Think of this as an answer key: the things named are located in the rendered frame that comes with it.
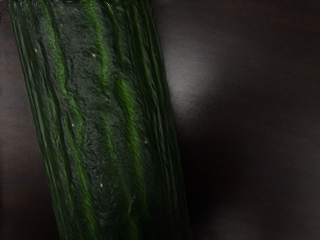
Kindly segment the dark green cucumber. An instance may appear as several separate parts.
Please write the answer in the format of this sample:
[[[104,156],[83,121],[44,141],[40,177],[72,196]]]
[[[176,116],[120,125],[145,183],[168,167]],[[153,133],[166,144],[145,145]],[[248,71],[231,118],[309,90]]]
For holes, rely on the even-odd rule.
[[[60,240],[194,240],[149,0],[6,0]]]

